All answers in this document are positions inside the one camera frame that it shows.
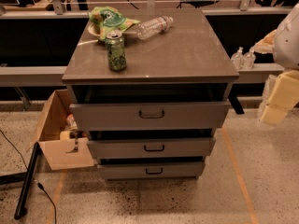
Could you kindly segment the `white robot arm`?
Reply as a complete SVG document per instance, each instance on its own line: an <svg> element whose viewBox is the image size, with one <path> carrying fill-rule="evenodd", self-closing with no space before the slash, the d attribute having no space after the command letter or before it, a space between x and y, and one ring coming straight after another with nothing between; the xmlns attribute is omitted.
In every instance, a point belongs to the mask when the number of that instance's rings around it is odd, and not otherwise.
<svg viewBox="0 0 299 224"><path fill-rule="evenodd" d="M299 4L254 49L272 53L274 62L284 67L279 76L270 75L266 80L258 109L258 127L272 130L299 103Z"/></svg>

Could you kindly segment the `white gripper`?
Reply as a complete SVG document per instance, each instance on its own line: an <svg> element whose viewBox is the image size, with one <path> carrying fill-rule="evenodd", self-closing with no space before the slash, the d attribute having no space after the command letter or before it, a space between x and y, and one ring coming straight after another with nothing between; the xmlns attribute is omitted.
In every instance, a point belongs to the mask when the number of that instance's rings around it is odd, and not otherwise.
<svg viewBox="0 0 299 224"><path fill-rule="evenodd" d="M274 39L277 30L273 30L258 41L253 47L257 53L273 52ZM299 71L287 70L280 74L268 99L259 121L268 126L277 126L299 103Z"/></svg>

